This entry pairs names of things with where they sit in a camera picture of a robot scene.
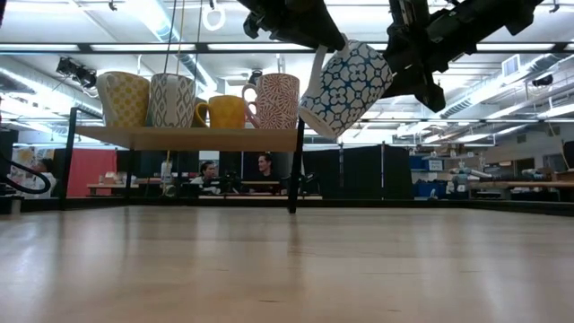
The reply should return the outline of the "black aluminium table frame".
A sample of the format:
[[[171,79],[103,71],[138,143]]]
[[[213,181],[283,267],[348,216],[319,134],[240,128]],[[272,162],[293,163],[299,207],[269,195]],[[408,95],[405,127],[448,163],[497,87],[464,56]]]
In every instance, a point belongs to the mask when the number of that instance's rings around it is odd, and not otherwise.
[[[281,207],[288,206],[285,198],[277,199],[269,196],[249,198],[247,196],[203,196],[197,199],[168,199],[131,197],[86,197],[69,198],[60,202],[56,198],[50,199],[23,199],[19,196],[0,196],[0,215],[95,209],[119,206],[213,206],[213,207]],[[300,199],[296,207],[318,208],[464,208],[483,209],[511,213],[548,214],[574,217],[574,203],[566,202],[537,202],[537,201],[504,201],[504,200],[323,200]]]

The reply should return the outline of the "black ceiling-mounted device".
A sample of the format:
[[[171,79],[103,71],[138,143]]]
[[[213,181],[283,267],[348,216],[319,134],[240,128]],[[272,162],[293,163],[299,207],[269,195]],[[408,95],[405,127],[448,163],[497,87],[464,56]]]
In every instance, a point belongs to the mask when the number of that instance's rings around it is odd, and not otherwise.
[[[74,62],[70,57],[60,57],[56,72],[64,78],[70,78],[79,83],[83,88],[92,88],[97,82],[95,70],[88,69],[85,65]]]

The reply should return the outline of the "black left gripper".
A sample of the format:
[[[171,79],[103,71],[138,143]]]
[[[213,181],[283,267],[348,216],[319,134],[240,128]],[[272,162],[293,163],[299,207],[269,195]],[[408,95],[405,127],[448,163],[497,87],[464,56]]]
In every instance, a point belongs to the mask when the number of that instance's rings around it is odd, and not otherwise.
[[[308,48],[319,45],[341,50],[344,37],[326,8],[324,0],[237,0],[249,14],[243,31],[256,39],[260,30],[270,39],[288,40]]]

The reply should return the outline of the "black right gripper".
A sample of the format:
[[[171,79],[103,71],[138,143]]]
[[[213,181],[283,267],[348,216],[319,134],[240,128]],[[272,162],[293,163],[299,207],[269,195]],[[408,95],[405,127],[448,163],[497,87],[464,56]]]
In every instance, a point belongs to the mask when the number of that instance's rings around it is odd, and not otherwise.
[[[381,98],[413,95],[438,112],[445,108],[443,89],[434,83],[425,54],[430,38],[425,27],[431,22],[427,0],[389,0],[393,22],[387,28],[386,61],[393,73],[392,84]]]

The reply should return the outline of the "red room divider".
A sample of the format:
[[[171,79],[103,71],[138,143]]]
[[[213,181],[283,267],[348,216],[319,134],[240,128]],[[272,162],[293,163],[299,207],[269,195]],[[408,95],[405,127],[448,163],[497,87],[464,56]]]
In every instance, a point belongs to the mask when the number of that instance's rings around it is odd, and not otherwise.
[[[88,185],[97,184],[100,175],[109,171],[117,171],[115,150],[73,149],[66,196],[88,196]]]

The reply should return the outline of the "wooden shelf with black frame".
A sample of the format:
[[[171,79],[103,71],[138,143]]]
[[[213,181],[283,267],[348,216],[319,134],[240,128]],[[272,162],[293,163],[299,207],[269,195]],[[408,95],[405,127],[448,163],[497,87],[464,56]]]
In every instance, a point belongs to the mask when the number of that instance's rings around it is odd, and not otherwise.
[[[65,158],[62,170],[63,191],[59,196],[64,203],[70,179],[74,139],[84,135],[105,144],[134,151],[220,151],[220,152],[292,152],[291,191],[287,199],[290,214],[297,212],[299,183],[302,167],[304,126],[298,121],[295,129],[211,129],[201,127],[93,127],[79,126],[80,107],[72,107],[68,121]]]

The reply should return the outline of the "blue storage bin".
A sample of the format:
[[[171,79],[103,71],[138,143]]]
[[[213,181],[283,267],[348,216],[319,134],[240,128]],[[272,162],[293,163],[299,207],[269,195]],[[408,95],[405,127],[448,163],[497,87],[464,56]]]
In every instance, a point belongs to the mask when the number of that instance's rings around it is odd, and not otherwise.
[[[434,193],[436,198],[443,198],[447,194],[448,183],[444,180],[417,180],[413,183],[413,195],[415,197],[430,197]]]
[[[409,157],[411,170],[415,171],[443,171],[444,161],[441,159],[429,159],[427,156],[412,155]]]

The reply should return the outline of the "person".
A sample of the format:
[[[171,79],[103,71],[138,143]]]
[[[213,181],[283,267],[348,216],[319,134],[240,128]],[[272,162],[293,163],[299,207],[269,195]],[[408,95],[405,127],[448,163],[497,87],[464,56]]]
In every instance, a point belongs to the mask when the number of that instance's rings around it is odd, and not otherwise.
[[[50,189],[42,194],[26,194],[27,198],[51,198],[52,192],[57,184],[57,179],[52,173],[54,169],[54,161],[51,158],[43,158],[39,160],[33,167],[36,172],[41,173],[50,182]],[[45,182],[37,176],[29,175],[26,177],[26,184],[28,188],[43,189]]]
[[[197,177],[192,179],[189,184],[195,195],[217,195],[221,190],[213,184],[215,179],[215,163],[205,161],[201,164],[200,172]]]
[[[255,185],[257,193],[271,193],[276,195],[280,191],[280,177],[274,171],[273,158],[270,153],[261,153],[258,156],[258,175],[255,181],[260,183]]]

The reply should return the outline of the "wooden background table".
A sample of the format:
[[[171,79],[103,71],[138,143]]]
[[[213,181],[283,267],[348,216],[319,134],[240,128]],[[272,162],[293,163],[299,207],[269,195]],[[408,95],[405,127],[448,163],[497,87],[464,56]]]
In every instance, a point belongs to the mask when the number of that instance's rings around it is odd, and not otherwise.
[[[511,188],[574,188],[574,181],[473,181],[471,189],[511,189]]]

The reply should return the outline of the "red patterned white mug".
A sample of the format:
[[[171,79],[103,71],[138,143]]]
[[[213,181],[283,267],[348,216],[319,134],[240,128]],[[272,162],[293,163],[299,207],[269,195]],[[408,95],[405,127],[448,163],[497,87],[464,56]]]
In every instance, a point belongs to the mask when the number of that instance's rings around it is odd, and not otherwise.
[[[298,121],[300,80],[291,74],[264,74],[256,84],[242,88],[242,99],[252,108],[260,120],[260,129],[294,129]]]

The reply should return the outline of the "grey patterned white mug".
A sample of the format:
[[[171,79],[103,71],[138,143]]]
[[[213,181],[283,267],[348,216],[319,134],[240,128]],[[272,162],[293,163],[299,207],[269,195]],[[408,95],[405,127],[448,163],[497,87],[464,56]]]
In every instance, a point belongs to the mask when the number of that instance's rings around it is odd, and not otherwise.
[[[195,83],[177,74],[155,74],[151,79],[146,125],[191,127],[195,115]]]

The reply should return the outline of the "black room divider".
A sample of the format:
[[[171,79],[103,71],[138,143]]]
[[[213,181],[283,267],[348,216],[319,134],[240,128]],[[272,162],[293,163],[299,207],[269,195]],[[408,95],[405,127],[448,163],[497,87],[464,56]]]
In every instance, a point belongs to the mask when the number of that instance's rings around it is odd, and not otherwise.
[[[303,154],[304,170],[314,176],[310,191],[324,199],[412,200],[409,152],[372,145]]]

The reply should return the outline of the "black overhead frame beam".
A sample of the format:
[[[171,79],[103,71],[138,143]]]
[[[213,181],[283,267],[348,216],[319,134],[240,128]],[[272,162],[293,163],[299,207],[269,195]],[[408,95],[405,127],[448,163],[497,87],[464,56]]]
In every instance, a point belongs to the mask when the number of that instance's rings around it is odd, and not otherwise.
[[[232,42],[176,44],[147,43],[23,43],[0,42],[0,55],[77,54],[77,55],[159,55],[159,54],[236,54],[278,53],[306,54],[311,48],[283,42]],[[478,54],[574,54],[571,42],[483,42],[476,45]]]

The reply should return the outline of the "blue patterned white mug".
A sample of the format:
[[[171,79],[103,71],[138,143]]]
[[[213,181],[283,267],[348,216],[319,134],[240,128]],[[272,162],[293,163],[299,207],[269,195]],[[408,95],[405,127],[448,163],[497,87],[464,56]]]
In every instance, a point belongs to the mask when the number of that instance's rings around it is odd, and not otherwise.
[[[319,135],[335,139],[380,99],[393,74],[382,54],[356,39],[345,39],[329,60],[326,53],[327,47],[317,48],[299,115]]]

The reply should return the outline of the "yellow patterned white mug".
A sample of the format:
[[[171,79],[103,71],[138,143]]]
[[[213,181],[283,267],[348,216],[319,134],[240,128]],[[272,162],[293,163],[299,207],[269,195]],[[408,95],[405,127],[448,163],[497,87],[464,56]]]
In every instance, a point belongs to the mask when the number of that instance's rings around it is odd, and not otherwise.
[[[136,74],[106,72],[97,78],[96,88],[107,127],[145,125],[151,83]]]

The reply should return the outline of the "plain yellow mug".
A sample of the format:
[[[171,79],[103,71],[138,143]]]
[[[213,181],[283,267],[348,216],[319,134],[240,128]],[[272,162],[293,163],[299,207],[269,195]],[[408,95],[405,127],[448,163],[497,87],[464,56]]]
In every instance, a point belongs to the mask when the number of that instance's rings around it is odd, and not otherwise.
[[[243,129],[246,123],[246,103],[232,95],[213,96],[206,103],[200,103],[199,109],[207,111],[206,127],[216,129]]]

